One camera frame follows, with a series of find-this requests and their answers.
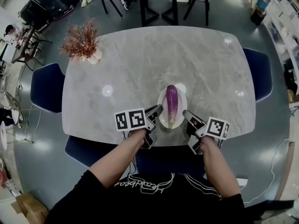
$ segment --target white pot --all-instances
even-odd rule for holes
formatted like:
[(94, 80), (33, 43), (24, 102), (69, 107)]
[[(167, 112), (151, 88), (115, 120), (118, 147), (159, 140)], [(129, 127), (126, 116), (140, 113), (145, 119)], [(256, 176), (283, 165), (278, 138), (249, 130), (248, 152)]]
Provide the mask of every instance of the white pot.
[(87, 59), (90, 64), (95, 65), (99, 62), (99, 60), (103, 57), (103, 52), (101, 52), (99, 49), (96, 50), (94, 55)]

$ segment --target black table leg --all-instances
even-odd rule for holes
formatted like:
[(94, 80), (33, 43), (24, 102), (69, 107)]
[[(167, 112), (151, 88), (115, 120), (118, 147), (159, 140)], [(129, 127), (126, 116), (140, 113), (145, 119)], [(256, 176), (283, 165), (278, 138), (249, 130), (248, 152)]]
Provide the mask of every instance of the black table leg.
[(40, 63), (42, 66), (44, 66), (43, 63), (41, 63), (39, 60), (37, 60), (35, 57), (32, 57), (33, 60), (35, 60), (36, 62)]
[[(149, 0), (140, 0), (140, 10), (141, 10), (141, 24), (143, 27), (149, 25), (152, 21), (159, 17), (159, 13), (149, 8)], [(152, 17), (146, 19), (145, 10), (154, 14)]]
[(35, 39), (37, 39), (39, 42), (49, 42), (49, 43), (52, 43), (48, 40), (42, 40), (42, 39), (39, 39), (38, 36), (36, 35), (36, 33), (34, 33), (35, 36), (33, 36)]
[[(173, 12), (173, 19), (169, 18), (167, 14)], [(178, 25), (178, 3), (177, 0), (172, 0), (172, 8), (162, 13), (162, 17), (172, 25)]]
[(205, 0), (205, 9), (206, 9), (206, 26), (208, 26), (209, 25), (209, 10), (210, 10), (209, 0)]
[(25, 65), (28, 67), (28, 69), (29, 70), (31, 70), (31, 71), (33, 71), (29, 66), (28, 66), (28, 64), (27, 64), (27, 62), (26, 61), (18, 61), (18, 62), (22, 62), (22, 63), (25, 63)]

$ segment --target hand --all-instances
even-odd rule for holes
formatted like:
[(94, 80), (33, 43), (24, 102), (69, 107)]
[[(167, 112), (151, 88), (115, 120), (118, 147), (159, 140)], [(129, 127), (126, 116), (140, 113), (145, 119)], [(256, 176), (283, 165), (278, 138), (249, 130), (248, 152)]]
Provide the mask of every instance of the hand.
[(214, 138), (210, 137), (210, 136), (204, 136), (201, 138), (201, 146), (199, 147), (200, 151), (204, 152), (204, 150), (206, 149), (207, 146), (213, 146), (216, 147), (216, 143)]
[(144, 144), (144, 136), (146, 134), (146, 129), (136, 129), (133, 130), (129, 136), (129, 139), (135, 139), (138, 142), (139, 146)]

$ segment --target white plate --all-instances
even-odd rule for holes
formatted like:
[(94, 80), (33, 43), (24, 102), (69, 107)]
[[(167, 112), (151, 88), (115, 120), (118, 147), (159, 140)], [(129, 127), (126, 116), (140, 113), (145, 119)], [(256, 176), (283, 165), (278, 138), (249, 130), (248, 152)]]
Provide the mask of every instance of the white plate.
[[(160, 94), (157, 104), (158, 105), (162, 104), (163, 106), (163, 111), (159, 116), (159, 120), (164, 127), (169, 128), (166, 89), (163, 90), (162, 93)], [(172, 129), (175, 129), (181, 125), (181, 123), (184, 121), (183, 110), (187, 109), (187, 100), (185, 94), (178, 87), (177, 90), (178, 90), (178, 112), (177, 112), (175, 122), (172, 126)]]

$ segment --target black t-shirt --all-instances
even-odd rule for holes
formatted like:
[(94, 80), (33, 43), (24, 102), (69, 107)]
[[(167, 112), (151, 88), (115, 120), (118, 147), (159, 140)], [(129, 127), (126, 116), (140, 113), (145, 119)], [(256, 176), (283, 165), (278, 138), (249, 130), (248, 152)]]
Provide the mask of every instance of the black t-shirt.
[(46, 224), (115, 221), (243, 223), (240, 194), (221, 198), (204, 178), (187, 174), (136, 174), (106, 189), (86, 171), (74, 189), (50, 211)]

